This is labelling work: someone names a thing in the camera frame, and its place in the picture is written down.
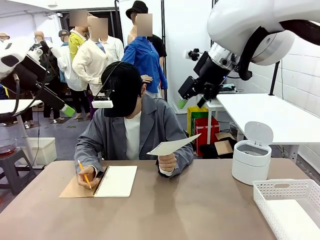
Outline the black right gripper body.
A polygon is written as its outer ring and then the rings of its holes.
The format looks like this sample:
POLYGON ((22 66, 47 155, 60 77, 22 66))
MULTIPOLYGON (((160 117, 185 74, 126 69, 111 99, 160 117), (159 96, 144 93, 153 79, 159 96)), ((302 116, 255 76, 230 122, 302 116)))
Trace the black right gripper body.
POLYGON ((193 71, 198 75, 195 82, 199 86, 204 86, 205 83, 219 86, 227 76, 227 70, 216 64, 207 51, 198 59, 193 71))

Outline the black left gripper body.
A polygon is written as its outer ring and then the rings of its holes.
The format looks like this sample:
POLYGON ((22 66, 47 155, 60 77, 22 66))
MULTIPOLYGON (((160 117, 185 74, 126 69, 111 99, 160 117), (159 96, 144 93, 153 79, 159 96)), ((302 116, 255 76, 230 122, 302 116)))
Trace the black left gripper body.
POLYGON ((15 73, 23 85, 36 85, 37 82, 42 83, 45 80, 46 69, 30 56, 26 56, 16 65, 15 73))

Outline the person's left hand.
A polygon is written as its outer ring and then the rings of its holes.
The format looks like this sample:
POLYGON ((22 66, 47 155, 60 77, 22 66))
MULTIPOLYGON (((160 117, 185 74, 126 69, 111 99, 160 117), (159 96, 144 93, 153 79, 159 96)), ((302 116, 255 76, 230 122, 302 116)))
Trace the person's left hand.
POLYGON ((175 169, 176 164, 177 159, 174 153, 158 156, 158 166, 162 171, 171 173, 175 169))

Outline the person's right hand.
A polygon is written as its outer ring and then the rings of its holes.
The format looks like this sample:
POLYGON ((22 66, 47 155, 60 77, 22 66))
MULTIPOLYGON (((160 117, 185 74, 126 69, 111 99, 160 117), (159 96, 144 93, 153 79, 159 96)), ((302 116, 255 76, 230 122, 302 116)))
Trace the person's right hand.
POLYGON ((96 178, 96 171, 93 166, 84 167, 77 175, 77 183, 86 188, 92 189, 98 185, 100 179, 96 178))

